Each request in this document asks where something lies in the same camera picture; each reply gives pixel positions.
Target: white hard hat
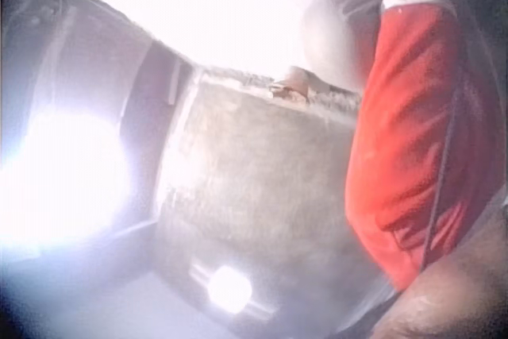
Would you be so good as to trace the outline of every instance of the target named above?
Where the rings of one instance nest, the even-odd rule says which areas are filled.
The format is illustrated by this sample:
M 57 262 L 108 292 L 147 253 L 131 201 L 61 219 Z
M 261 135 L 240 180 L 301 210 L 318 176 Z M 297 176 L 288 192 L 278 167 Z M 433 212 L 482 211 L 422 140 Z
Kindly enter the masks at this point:
M 313 0 L 302 18 L 302 49 L 323 81 L 362 94 L 374 63 L 382 0 Z

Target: skin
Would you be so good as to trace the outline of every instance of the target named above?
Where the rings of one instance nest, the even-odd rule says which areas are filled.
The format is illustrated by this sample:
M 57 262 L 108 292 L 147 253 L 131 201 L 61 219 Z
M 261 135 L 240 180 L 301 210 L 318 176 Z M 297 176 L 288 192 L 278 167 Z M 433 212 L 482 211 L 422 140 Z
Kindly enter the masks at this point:
M 506 337 L 508 209 L 435 263 L 375 327 L 372 339 Z

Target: red shirt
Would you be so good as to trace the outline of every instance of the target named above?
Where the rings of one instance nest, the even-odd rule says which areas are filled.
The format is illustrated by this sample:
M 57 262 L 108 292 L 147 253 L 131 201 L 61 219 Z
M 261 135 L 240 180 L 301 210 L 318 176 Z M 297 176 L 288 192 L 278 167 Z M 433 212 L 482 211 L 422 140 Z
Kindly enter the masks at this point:
M 382 16 L 346 181 L 346 214 L 400 290 L 416 278 L 459 91 L 429 262 L 451 252 L 505 183 L 506 139 L 495 86 L 464 65 L 456 17 L 438 5 Z

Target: bright light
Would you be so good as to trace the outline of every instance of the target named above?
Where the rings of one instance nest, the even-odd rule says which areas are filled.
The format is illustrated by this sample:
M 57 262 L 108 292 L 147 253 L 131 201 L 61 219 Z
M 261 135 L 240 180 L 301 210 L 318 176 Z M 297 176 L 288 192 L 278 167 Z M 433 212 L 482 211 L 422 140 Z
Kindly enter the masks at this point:
M 231 314 L 238 314 L 252 296 L 252 285 L 244 275 L 228 266 L 218 269 L 208 283 L 212 302 Z
M 49 247 L 106 228 L 126 199 L 116 129 L 83 114 L 37 116 L 0 174 L 0 243 Z

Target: red sleeve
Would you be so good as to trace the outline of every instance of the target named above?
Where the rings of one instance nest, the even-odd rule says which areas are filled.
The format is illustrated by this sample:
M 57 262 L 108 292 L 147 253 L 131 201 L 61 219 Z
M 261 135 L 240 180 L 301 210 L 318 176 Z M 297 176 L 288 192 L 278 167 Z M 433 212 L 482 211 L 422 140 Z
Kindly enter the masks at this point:
M 364 247 L 400 289 L 420 267 L 461 51 L 460 27 L 446 9 L 411 5 L 383 15 L 352 146 L 346 214 Z M 480 176 L 468 183 L 474 163 L 481 166 L 487 152 L 469 149 L 477 137 L 469 137 L 475 132 L 468 130 L 481 133 L 481 126 L 469 126 L 466 119 L 456 128 L 449 154 L 433 260 L 451 251 L 476 218 L 468 210 L 473 200 L 461 195 L 482 181 Z

